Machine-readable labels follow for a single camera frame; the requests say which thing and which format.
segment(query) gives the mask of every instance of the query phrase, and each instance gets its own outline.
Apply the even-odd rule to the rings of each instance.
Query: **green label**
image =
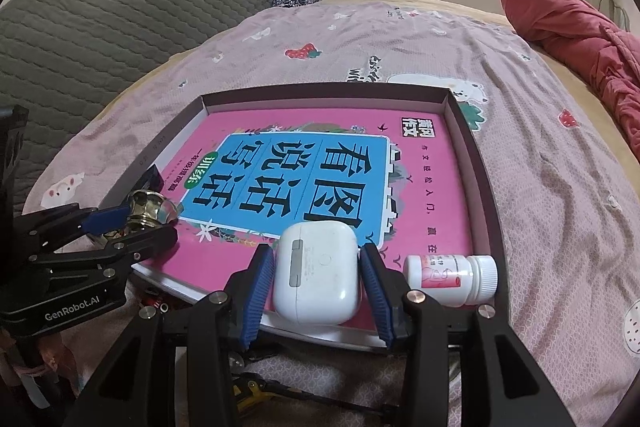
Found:
[[[200,183],[200,180],[207,173],[209,167],[213,164],[213,162],[216,161],[217,157],[217,152],[210,152],[204,155],[202,157],[202,160],[200,160],[193,171],[191,171],[191,174],[187,178],[187,181],[184,182],[184,188],[193,188],[198,183]]]

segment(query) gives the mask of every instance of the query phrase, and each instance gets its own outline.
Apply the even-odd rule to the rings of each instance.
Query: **rolled red quilt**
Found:
[[[501,0],[523,39],[578,73],[622,127],[640,160],[640,39],[585,0]]]

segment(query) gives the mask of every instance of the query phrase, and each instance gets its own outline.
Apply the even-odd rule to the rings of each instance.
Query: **airpods case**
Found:
[[[360,305],[358,242],[340,221],[292,225],[276,248],[273,305],[278,315],[307,325],[337,325]]]

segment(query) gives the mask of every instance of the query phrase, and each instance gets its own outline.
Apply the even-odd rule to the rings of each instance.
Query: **strawberry print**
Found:
[[[562,110],[562,113],[558,116],[558,120],[560,120],[560,123],[567,127],[567,129],[571,127],[580,127],[580,124],[575,120],[574,115],[572,115],[568,109]]]
[[[284,52],[289,58],[301,58],[302,60],[319,57],[321,53],[322,52],[316,50],[316,47],[311,43],[305,44],[299,50],[287,50]]]

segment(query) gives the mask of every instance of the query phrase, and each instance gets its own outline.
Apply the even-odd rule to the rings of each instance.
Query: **green leaf print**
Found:
[[[466,123],[472,131],[480,130],[480,124],[485,122],[482,116],[482,109],[468,102],[458,102],[462,114],[465,115]]]

